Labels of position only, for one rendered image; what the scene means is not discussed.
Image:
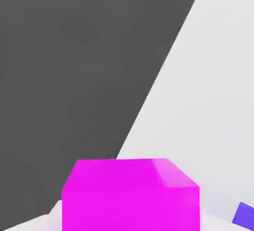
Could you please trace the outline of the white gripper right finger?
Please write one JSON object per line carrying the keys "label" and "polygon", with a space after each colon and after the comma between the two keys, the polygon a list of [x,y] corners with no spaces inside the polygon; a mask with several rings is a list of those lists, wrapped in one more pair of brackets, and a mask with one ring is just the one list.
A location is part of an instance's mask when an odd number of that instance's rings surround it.
{"label": "white gripper right finger", "polygon": [[216,218],[204,212],[200,213],[200,231],[251,231],[236,224]]}

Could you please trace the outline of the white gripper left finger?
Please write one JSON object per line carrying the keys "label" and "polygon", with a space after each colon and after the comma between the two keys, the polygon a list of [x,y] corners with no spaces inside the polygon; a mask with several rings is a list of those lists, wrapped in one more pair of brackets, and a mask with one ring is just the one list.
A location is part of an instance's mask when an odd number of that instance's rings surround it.
{"label": "white gripper left finger", "polygon": [[5,229],[4,231],[62,231],[62,201],[57,201],[48,214]]}

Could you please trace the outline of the small magenta cube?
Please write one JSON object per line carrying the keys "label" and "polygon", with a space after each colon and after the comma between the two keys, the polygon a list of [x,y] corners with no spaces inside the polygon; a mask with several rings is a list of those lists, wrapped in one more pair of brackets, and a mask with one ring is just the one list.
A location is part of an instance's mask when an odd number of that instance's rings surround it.
{"label": "small magenta cube", "polygon": [[62,231],[200,231],[199,198],[166,158],[80,159],[62,189]]}

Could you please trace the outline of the small purple cube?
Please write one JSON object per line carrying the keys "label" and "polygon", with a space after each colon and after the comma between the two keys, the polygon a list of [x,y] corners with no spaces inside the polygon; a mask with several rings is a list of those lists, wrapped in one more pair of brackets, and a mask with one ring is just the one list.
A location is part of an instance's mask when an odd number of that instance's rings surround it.
{"label": "small purple cube", "polygon": [[254,207],[241,202],[236,210],[232,223],[254,231]]}

